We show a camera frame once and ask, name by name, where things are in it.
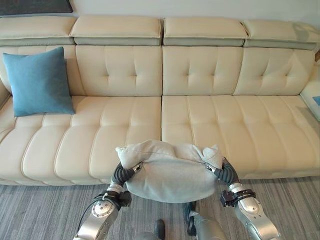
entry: seam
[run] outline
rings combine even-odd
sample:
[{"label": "seam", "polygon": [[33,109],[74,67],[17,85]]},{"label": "seam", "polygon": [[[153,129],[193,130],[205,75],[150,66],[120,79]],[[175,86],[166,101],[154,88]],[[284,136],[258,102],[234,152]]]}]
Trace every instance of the seam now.
[{"label": "seam", "polygon": [[216,48],[216,64],[214,66],[214,69],[213,69],[213,72],[212,72],[212,87],[211,87],[211,90],[212,90],[212,94],[214,94],[215,92],[215,73],[216,73],[216,70],[217,70],[217,67],[218,67],[218,62],[219,62],[219,47]]},{"label": "seam", "polygon": [[136,97],[133,97],[133,102],[132,102],[132,104],[131,104],[131,111],[130,111],[130,117],[129,117],[129,126],[127,127],[126,135],[125,135],[125,141],[124,141],[124,145],[125,145],[125,146],[127,146],[127,142],[128,142],[128,132],[129,132],[129,129],[130,129],[130,127],[131,127],[132,114],[133,114],[133,112],[134,112],[135,104],[136,104]]},{"label": "seam", "polygon": [[107,66],[107,54],[106,54],[106,46],[103,48],[103,56],[104,56],[104,66],[105,66],[105,71],[106,71],[106,76],[109,78],[109,72],[108,72],[108,66]]},{"label": "seam", "polygon": [[73,119],[73,118],[74,118],[74,114],[71,115],[71,117],[70,117],[69,127],[65,130],[64,134],[62,135],[62,138],[61,138],[61,140],[60,140],[60,142],[59,142],[59,145],[58,145],[58,147],[57,147],[57,149],[56,149],[55,156],[54,156],[54,161],[53,161],[53,172],[54,172],[54,174],[56,175],[56,177],[59,178],[59,179],[62,179],[62,180],[69,181],[69,182],[71,182],[71,183],[72,183],[71,180],[62,178],[61,176],[59,176],[59,175],[57,174],[56,163],[57,163],[57,157],[58,157],[58,153],[59,153],[59,151],[60,151],[62,142],[63,142],[63,140],[64,140],[67,132],[69,132],[69,130],[70,130],[71,127],[72,127],[72,126],[71,126],[71,123],[72,123],[72,119]]},{"label": "seam", "polygon": [[210,101],[211,101],[211,103],[212,103],[212,108],[213,108],[213,110],[214,110],[214,112],[215,112],[215,121],[216,121],[216,124],[218,125],[218,128],[219,128],[219,132],[220,132],[220,135],[221,135],[221,138],[222,138],[222,141],[223,141],[223,144],[224,144],[224,148],[225,148],[225,151],[226,151],[226,157],[230,157],[230,151],[229,151],[229,147],[228,147],[228,145],[227,145],[227,142],[226,142],[226,139],[225,139],[225,137],[224,137],[224,135],[223,135],[223,131],[221,130],[221,126],[220,126],[220,123],[219,123],[219,114],[218,114],[218,108],[217,108],[217,106],[216,106],[216,104],[215,104],[215,101],[214,101],[214,99],[213,99],[213,96],[209,96],[209,98],[210,98]]},{"label": "seam", "polygon": [[6,138],[14,129],[15,129],[15,128],[11,128],[11,130],[8,131],[7,134],[3,136],[3,138],[0,140],[0,145],[1,145],[1,143],[3,142],[3,140],[5,140],[5,138]]},{"label": "seam", "polygon": [[98,127],[98,129],[95,131],[95,134],[94,134],[94,137],[93,137],[93,140],[92,140],[92,144],[91,144],[91,151],[90,151],[90,157],[89,157],[89,162],[88,162],[88,164],[89,164],[89,166],[88,166],[88,172],[89,172],[89,175],[92,177],[92,178],[94,178],[94,179],[96,179],[94,176],[93,176],[93,174],[92,174],[92,171],[91,171],[91,162],[92,162],[92,155],[93,155],[93,151],[94,151],[94,145],[95,145],[95,143],[96,143],[96,139],[97,139],[97,135],[98,135],[98,132],[99,132],[99,130],[101,129],[101,126],[102,126],[102,117],[103,117],[103,115],[104,115],[104,113],[105,113],[105,111],[106,111],[106,107],[107,107],[107,102],[109,101],[109,99],[107,98],[106,99],[106,102],[105,102],[105,105],[104,105],[104,107],[103,107],[103,110],[101,111],[101,114],[100,114],[100,125],[99,125],[99,127]]},{"label": "seam", "polygon": [[3,100],[3,103],[0,104],[0,111],[1,111],[1,109],[3,108],[3,106],[8,102],[9,98],[11,97],[11,94],[10,94],[9,92],[7,92],[7,93],[8,93],[8,96],[6,96],[6,98]]},{"label": "seam", "polygon": [[82,76],[81,76],[81,72],[80,72],[80,68],[79,68],[79,64],[78,64],[78,51],[77,51],[77,49],[78,49],[78,46],[76,45],[75,48],[74,48],[76,65],[78,67],[78,73],[79,73],[79,78],[80,78],[80,83],[81,83],[81,86],[82,86],[82,90],[84,92],[84,95],[87,96],[87,92],[86,92],[86,89],[85,89],[84,82],[82,80]]},{"label": "seam", "polygon": [[23,168],[23,167],[24,167],[25,157],[26,157],[26,154],[27,154],[27,152],[28,152],[28,150],[29,150],[29,147],[30,147],[30,145],[31,145],[31,142],[33,141],[33,139],[35,139],[36,135],[39,133],[40,129],[43,127],[43,125],[44,125],[44,119],[45,119],[45,117],[46,117],[46,114],[47,114],[47,113],[44,113],[44,115],[42,116],[41,127],[40,127],[37,131],[35,131],[35,133],[34,133],[34,134],[32,135],[32,137],[29,139],[29,142],[28,142],[28,144],[27,144],[27,146],[26,146],[26,148],[25,148],[25,150],[24,150],[24,153],[23,153],[23,156],[22,156],[22,159],[21,159],[21,163],[20,163],[20,170],[21,170],[22,175],[25,176],[25,177],[28,178],[28,179],[31,179],[31,180],[37,181],[37,182],[41,182],[41,181],[26,176],[25,173],[24,173],[24,168]]},{"label": "seam", "polygon": [[200,164],[204,163],[204,161],[200,162],[200,161],[196,161],[196,160],[192,160],[192,159],[177,157],[177,156],[174,156],[174,155],[169,154],[169,153],[153,152],[153,151],[145,152],[145,151],[138,151],[138,150],[127,149],[127,148],[121,148],[121,149],[123,151],[126,151],[126,152],[135,152],[135,153],[140,153],[140,154],[155,154],[155,155],[161,155],[161,156],[170,156],[170,157],[174,157],[174,158],[177,158],[177,159],[183,159],[183,160],[186,160],[186,161],[191,161],[191,162],[194,162],[194,163],[200,163]]},{"label": "seam", "polygon": [[239,68],[239,74],[237,75],[236,77],[236,82],[235,82],[235,85],[234,85],[234,88],[232,90],[232,93],[231,95],[238,95],[239,94],[239,91],[236,92],[237,90],[237,86],[238,86],[238,83],[239,83],[239,80],[240,80],[240,75],[241,75],[241,71],[242,71],[242,65],[243,65],[243,62],[244,62],[244,58],[245,58],[245,50],[243,47],[241,47],[241,52],[242,52],[242,57],[241,57],[241,63],[240,63],[240,68]]},{"label": "seam", "polygon": [[291,113],[292,118],[293,118],[293,121],[294,121],[294,124],[297,126],[297,128],[299,128],[299,129],[301,130],[301,132],[303,132],[303,134],[306,136],[306,138],[307,138],[308,141],[309,141],[309,145],[312,146],[313,144],[312,144],[311,140],[309,139],[308,135],[307,135],[307,134],[305,133],[305,131],[303,131],[303,129],[297,124],[297,120],[296,120],[295,115],[293,114],[294,111],[293,111],[293,109],[291,108],[291,106],[289,106],[289,104],[287,104],[287,102],[286,102],[285,100],[283,100],[283,98],[282,98],[281,96],[279,96],[279,98],[280,98],[281,101],[284,102],[284,104],[289,108],[290,113]]},{"label": "seam", "polygon": [[283,91],[285,91],[285,89],[287,88],[287,85],[288,85],[288,75],[290,74],[290,72],[292,71],[292,69],[294,68],[294,63],[293,63],[293,56],[294,56],[294,51],[292,51],[292,54],[290,56],[290,59],[289,59],[289,62],[291,63],[291,67],[289,69],[289,71],[285,74],[285,85],[284,85],[284,88],[283,88]]},{"label": "seam", "polygon": [[270,49],[267,50],[267,52],[268,52],[268,54],[269,54],[268,63],[266,64],[266,67],[265,67],[263,73],[261,74],[261,86],[260,86],[260,89],[258,90],[258,92],[257,92],[256,95],[259,95],[259,94],[261,93],[261,91],[262,91],[262,86],[264,85],[264,76],[265,76],[265,73],[266,73],[266,71],[267,71],[267,69],[268,69],[268,67],[269,67],[269,65],[270,65],[270,58],[271,58],[271,56],[270,56],[270,51],[271,51]]},{"label": "seam", "polygon": [[245,125],[245,127],[246,127],[246,131],[248,132],[248,134],[249,134],[249,136],[250,136],[250,139],[251,139],[251,141],[252,141],[252,143],[253,143],[253,146],[254,146],[255,157],[256,157],[257,162],[258,162],[258,168],[254,171],[254,172],[256,173],[257,170],[259,169],[259,165],[260,165],[260,164],[259,164],[260,161],[259,161],[259,157],[258,157],[259,155],[258,155],[258,150],[257,150],[257,144],[255,143],[254,138],[253,138],[251,132],[249,131],[248,125],[247,125],[247,123],[246,123],[246,121],[245,121],[245,114],[244,114],[244,110],[243,110],[242,106],[241,106],[240,103],[238,102],[237,97],[235,97],[234,100],[235,100],[235,102],[237,103],[239,109],[241,110],[242,122],[244,123],[244,125]]},{"label": "seam", "polygon": [[188,97],[188,96],[185,96],[185,100],[186,100],[186,107],[187,107],[187,111],[188,111],[188,117],[189,117],[189,123],[190,123],[190,130],[191,130],[191,135],[192,135],[192,142],[193,142],[194,145],[197,145],[197,144],[196,144],[196,139],[195,139],[194,129],[193,129],[192,123],[191,123],[189,97]]},{"label": "seam", "polygon": [[187,82],[187,88],[189,89],[189,75],[190,75],[190,58],[191,58],[191,47],[189,48],[189,53],[188,53],[188,72],[186,75],[186,82]]},{"label": "seam", "polygon": [[160,141],[162,141],[162,116],[163,116],[163,96],[160,96]]},{"label": "seam", "polygon": [[132,46],[132,54],[133,54],[133,67],[134,67],[134,86],[135,86],[135,94],[137,94],[137,68],[136,68],[136,59],[135,59],[135,46]]},{"label": "seam", "polygon": [[282,138],[280,137],[280,135],[279,135],[276,127],[274,126],[274,124],[271,122],[270,112],[269,112],[266,104],[260,99],[260,96],[257,96],[257,99],[261,102],[264,110],[265,110],[266,113],[268,114],[269,123],[270,123],[270,125],[272,126],[272,128],[274,129],[274,132],[275,132],[276,136],[278,137],[279,142],[280,142],[281,145],[282,145],[282,148],[284,149],[284,152],[285,152],[285,155],[286,155],[286,159],[289,159],[289,155],[288,155],[287,149],[286,149],[286,147],[285,147],[284,141],[283,141]]}]

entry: gray pillow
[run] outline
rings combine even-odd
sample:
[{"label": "gray pillow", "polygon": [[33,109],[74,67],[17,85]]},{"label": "gray pillow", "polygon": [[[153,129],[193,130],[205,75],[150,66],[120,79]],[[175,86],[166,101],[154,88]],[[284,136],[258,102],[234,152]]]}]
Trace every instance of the gray pillow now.
[{"label": "gray pillow", "polygon": [[210,196],[215,192],[217,177],[206,169],[205,163],[222,167],[217,145],[201,148],[147,140],[117,147],[116,151],[125,169],[143,162],[142,169],[127,181],[128,190],[165,203],[187,203]]}]

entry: blue throw pillow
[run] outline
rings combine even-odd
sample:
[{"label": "blue throw pillow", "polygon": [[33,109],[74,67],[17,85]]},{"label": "blue throw pillow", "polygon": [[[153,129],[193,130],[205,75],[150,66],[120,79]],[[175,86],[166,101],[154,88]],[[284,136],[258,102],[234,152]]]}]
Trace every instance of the blue throw pillow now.
[{"label": "blue throw pillow", "polygon": [[36,55],[3,53],[15,117],[36,113],[74,114],[64,48]]}]

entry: pillow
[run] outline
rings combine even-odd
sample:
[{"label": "pillow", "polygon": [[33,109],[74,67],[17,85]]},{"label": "pillow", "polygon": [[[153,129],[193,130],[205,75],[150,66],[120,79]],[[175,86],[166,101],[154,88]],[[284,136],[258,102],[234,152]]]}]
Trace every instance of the pillow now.
[{"label": "pillow", "polygon": [[115,150],[125,169],[143,162],[141,170],[126,182],[128,190],[159,202],[187,203],[212,195],[218,178],[205,163],[222,168],[223,157],[217,145],[201,148],[147,140]]},{"label": "pillow", "polygon": [[3,53],[15,117],[36,113],[74,114],[64,48],[36,55]]}]

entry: white wall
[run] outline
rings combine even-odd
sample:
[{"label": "white wall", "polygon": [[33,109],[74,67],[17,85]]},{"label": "white wall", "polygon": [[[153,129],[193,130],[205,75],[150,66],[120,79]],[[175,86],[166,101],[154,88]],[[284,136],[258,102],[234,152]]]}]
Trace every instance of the white wall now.
[{"label": "white wall", "polygon": [[70,0],[76,15],[219,16],[301,21],[320,28],[320,0]]}]

